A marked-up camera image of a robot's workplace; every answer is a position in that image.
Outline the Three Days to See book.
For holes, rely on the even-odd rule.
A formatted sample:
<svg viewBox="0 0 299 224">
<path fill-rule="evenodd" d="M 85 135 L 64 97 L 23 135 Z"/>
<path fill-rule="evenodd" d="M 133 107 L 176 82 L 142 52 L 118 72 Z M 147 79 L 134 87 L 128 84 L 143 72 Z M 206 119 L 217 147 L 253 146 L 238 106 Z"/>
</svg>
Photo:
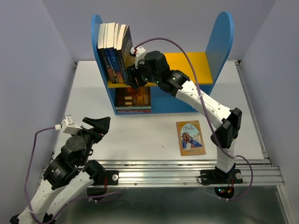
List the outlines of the Three Days to See book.
<svg viewBox="0 0 299 224">
<path fill-rule="evenodd" d="M 123 39 L 124 39 L 125 32 L 126 32 L 126 25 L 121 24 L 120 29 L 119 29 L 119 34 L 118 34 L 118 41 L 117 41 L 117 55 L 118 55 L 120 66 L 121 66 L 121 72 L 123 75 L 124 84 L 126 83 L 126 81 L 125 81 L 124 62 L 123 62 L 123 57 L 122 57 L 122 45 L 123 45 Z"/>
</svg>

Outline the Nineteen Eighty-Four blue book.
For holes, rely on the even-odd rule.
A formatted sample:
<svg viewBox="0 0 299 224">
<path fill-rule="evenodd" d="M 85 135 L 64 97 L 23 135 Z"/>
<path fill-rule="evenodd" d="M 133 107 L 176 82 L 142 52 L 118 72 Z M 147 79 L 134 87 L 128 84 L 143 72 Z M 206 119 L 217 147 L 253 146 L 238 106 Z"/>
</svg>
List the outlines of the Nineteen Eighty-Four blue book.
<svg viewBox="0 0 299 224">
<path fill-rule="evenodd" d="M 130 26 L 126 25 L 124 35 L 122 39 L 121 53 L 124 64 L 124 79 L 125 83 L 128 83 L 127 68 L 134 64 L 134 58 L 130 55 L 131 48 L 133 47 L 132 37 L 130 32 Z"/>
</svg>

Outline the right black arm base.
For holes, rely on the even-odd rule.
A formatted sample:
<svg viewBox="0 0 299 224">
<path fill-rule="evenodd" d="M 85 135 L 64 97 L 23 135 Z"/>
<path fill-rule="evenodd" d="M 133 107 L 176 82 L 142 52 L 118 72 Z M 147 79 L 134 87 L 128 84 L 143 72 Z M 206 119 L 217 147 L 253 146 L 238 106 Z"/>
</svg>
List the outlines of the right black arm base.
<svg viewBox="0 0 299 224">
<path fill-rule="evenodd" d="M 235 185 L 242 184 L 242 174 L 239 169 L 232 167 L 227 173 L 217 167 L 200 171 L 197 182 L 203 186 L 215 185 L 215 194 L 220 199 L 232 199 L 235 193 Z"/>
</svg>

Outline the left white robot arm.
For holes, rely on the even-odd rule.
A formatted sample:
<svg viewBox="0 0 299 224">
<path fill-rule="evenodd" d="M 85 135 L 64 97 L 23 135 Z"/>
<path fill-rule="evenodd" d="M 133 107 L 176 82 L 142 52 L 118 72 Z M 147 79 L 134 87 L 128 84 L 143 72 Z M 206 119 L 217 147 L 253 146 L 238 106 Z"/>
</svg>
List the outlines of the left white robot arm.
<svg viewBox="0 0 299 224">
<path fill-rule="evenodd" d="M 103 181 L 105 168 L 88 158 L 93 154 L 93 145 L 108 133 L 111 118 L 85 117 L 82 121 L 91 128 L 75 125 L 71 115 L 66 115 L 60 124 L 51 127 L 70 137 L 48 165 L 32 199 L 29 199 L 27 188 L 23 188 L 27 207 L 22 213 L 11 217 L 10 223 L 43 224 L 45 218 L 51 217 L 50 224 L 82 190 Z"/>
</svg>

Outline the dark door cover book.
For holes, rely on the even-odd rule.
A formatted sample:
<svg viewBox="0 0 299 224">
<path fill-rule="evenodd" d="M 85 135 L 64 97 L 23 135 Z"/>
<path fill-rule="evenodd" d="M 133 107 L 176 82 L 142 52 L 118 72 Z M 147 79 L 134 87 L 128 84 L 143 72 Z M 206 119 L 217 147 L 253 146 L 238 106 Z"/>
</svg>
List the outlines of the dark door cover book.
<svg viewBox="0 0 299 224">
<path fill-rule="evenodd" d="M 116 88 L 115 90 L 115 107 L 140 107 L 151 108 L 150 87 L 132 87 Z"/>
</svg>

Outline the orange Othello book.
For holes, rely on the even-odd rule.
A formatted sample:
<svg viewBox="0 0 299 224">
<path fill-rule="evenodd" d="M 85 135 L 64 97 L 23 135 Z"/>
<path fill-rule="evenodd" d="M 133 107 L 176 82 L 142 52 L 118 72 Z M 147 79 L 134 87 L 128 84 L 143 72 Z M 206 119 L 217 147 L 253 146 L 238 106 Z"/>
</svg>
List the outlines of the orange Othello book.
<svg viewBox="0 0 299 224">
<path fill-rule="evenodd" d="M 176 122 L 176 128 L 181 156 L 206 154 L 198 120 Z"/>
</svg>

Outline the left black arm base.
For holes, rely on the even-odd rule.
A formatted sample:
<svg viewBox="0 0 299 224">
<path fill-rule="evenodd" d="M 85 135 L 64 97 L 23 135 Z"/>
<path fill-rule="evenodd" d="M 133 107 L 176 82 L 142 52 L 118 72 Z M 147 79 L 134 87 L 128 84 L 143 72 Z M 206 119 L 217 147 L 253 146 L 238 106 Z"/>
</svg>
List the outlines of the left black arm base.
<svg viewBox="0 0 299 224">
<path fill-rule="evenodd" d="M 118 185 L 119 171 L 106 171 L 105 168 L 96 160 L 88 161 L 84 169 L 91 179 L 94 180 L 92 186 L 100 186 L 100 188 L 88 188 L 86 190 L 87 196 L 92 197 L 90 200 L 104 202 L 105 196 L 108 193 L 108 185 Z"/>
</svg>

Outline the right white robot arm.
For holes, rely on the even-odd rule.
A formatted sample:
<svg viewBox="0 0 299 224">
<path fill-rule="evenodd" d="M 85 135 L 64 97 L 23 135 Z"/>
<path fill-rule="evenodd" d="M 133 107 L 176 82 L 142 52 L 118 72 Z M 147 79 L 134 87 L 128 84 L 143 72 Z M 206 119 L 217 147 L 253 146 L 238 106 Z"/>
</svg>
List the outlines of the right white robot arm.
<svg viewBox="0 0 299 224">
<path fill-rule="evenodd" d="M 166 57 L 159 51 L 146 52 L 143 47 L 132 48 L 130 56 L 134 64 L 127 68 L 127 83 L 134 89 L 148 83 L 156 84 L 160 90 L 187 103 L 200 112 L 212 129 L 211 140 L 217 146 L 215 169 L 206 171 L 202 177 L 209 176 L 220 182 L 231 178 L 235 169 L 234 141 L 241 128 L 242 111 L 230 109 L 207 95 L 185 73 L 171 70 Z"/>
</svg>

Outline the yellow teal paperback book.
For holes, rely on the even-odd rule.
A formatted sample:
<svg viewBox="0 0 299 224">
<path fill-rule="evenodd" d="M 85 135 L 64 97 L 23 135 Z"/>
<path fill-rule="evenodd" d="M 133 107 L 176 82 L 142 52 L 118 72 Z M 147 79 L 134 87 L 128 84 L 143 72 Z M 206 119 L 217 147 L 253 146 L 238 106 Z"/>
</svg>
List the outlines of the yellow teal paperback book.
<svg viewBox="0 0 299 224">
<path fill-rule="evenodd" d="M 151 106 L 121 106 L 115 107 L 116 110 L 151 110 Z"/>
</svg>

